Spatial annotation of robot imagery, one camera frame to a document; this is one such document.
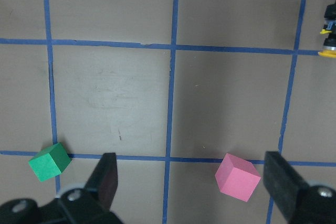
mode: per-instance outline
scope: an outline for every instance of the green block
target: green block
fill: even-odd
[[[71,159],[63,148],[63,145],[58,143],[37,153],[29,160],[29,165],[37,178],[42,182],[60,175],[70,162]]]

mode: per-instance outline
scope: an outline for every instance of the silver bolt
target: silver bolt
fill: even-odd
[[[75,189],[71,194],[68,195],[68,200],[75,201],[76,199],[79,199],[81,196],[81,192],[79,189]]]
[[[15,213],[21,212],[26,207],[27,207],[27,201],[26,200],[20,200],[20,202],[12,208],[12,211],[15,212]]]
[[[331,198],[332,197],[332,191],[327,187],[320,187],[319,189],[317,189],[317,192],[322,197],[325,197],[325,198]]]

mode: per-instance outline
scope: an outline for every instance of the yellow plastic part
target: yellow plastic part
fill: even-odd
[[[336,58],[336,51],[324,50],[322,52],[319,52],[319,56],[328,57],[328,58]]]
[[[329,34],[331,32],[332,31],[328,31],[328,30],[322,29],[322,31],[320,31],[320,34]]]

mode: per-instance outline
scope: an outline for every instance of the block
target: block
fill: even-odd
[[[43,182],[60,175],[70,162],[71,159],[63,145],[57,143],[37,153],[29,160],[29,165],[37,178]]]
[[[257,187],[261,176],[253,164],[227,153],[216,172],[219,190],[247,202]]]

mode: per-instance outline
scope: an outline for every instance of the pink block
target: pink block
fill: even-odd
[[[253,164],[227,153],[216,172],[219,190],[245,202],[249,200],[260,181]]]

